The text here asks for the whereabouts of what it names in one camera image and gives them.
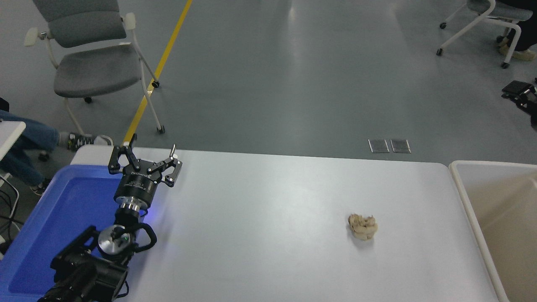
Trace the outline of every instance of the chair caster wheel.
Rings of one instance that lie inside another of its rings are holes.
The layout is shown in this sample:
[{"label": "chair caster wheel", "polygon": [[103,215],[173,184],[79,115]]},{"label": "chair caster wheel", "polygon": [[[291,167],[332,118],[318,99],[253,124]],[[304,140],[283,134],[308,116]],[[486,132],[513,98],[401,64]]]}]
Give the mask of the chair caster wheel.
[{"label": "chair caster wheel", "polygon": [[50,158],[50,155],[48,155],[48,153],[40,153],[38,157],[38,159],[42,162],[48,161],[49,158]]}]

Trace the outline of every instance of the chair seat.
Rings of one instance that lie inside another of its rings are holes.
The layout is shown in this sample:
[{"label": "chair seat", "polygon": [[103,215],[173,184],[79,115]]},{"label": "chair seat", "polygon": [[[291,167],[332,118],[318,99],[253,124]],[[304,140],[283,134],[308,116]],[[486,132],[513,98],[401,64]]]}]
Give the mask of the chair seat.
[{"label": "chair seat", "polygon": [[141,79],[138,54],[132,45],[117,45],[66,55],[54,79],[54,92],[68,98],[119,91]]},{"label": "chair seat", "polygon": [[[467,6],[471,11],[484,13],[487,9],[489,9],[490,3],[487,0],[468,0]],[[515,8],[500,1],[496,1],[496,6],[490,14],[491,16],[503,17],[506,19],[526,21],[527,19],[531,18],[533,12],[530,10]]]}]

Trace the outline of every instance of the black pants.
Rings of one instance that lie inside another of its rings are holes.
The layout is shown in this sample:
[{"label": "black pants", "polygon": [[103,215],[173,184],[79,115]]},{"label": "black pants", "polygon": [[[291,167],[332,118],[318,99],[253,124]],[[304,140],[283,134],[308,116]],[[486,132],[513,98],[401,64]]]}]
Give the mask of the black pants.
[{"label": "black pants", "polygon": [[[522,29],[520,39],[514,50],[525,51],[530,46],[537,44],[537,1],[536,0],[501,0],[501,2],[514,6],[516,8],[531,10],[533,15],[526,21],[519,22],[518,25]],[[511,46],[511,41],[514,38],[514,30],[511,30],[507,35],[509,39],[508,45]]]}]

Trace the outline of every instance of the yellow floor line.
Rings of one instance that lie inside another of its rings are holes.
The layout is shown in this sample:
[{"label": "yellow floor line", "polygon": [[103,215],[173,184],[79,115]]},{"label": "yellow floor line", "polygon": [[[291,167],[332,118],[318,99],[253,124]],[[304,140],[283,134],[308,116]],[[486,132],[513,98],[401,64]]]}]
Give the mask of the yellow floor line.
[{"label": "yellow floor line", "polygon": [[[179,34],[179,30],[181,29],[181,26],[183,25],[183,22],[186,18],[186,13],[188,13],[188,9],[190,8],[190,5],[192,4],[192,0],[188,0],[185,4],[185,8],[183,9],[183,12],[181,13],[181,16],[179,17],[179,21],[177,21],[177,24],[175,25],[175,29],[173,30],[173,33],[171,34],[170,40],[168,41],[168,45],[166,45],[166,49],[164,50],[164,53],[162,54],[161,60],[158,63],[157,69],[155,70],[155,75],[157,77],[161,76],[162,69],[164,68],[164,65],[166,64],[166,61],[168,60],[168,56],[170,55],[171,49],[173,47],[173,44],[175,43],[175,40],[177,39],[177,35]],[[149,91],[149,95],[153,92],[153,86],[149,84],[147,87],[147,90]],[[123,141],[129,141],[134,132],[136,131],[136,128],[138,127],[138,124],[140,123],[140,119],[142,118],[143,112],[146,110],[147,106],[147,100],[144,96],[142,99],[142,102],[140,103],[140,106],[138,106],[138,110],[136,110],[136,114],[134,115],[134,118],[132,122],[130,122],[129,129],[127,131],[127,134],[125,134],[125,138],[123,138]]]}]

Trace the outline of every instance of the jeans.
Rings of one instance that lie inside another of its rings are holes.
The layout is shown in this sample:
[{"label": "jeans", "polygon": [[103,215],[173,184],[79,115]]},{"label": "jeans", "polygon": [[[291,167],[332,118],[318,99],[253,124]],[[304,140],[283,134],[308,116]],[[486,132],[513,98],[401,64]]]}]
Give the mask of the jeans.
[{"label": "jeans", "polygon": [[58,130],[32,119],[25,119],[0,110],[0,118],[7,121],[23,121],[24,132],[0,161],[0,168],[25,184],[36,186],[45,178],[33,166],[24,150],[38,149],[51,152],[56,148],[60,134]]},{"label": "jeans", "polygon": [[[522,33],[514,50],[525,51],[530,46],[537,44],[537,2],[534,0],[501,0],[501,2],[516,8],[533,11],[530,19],[518,23]],[[509,41],[513,40],[514,30],[509,32],[507,38]]]}]

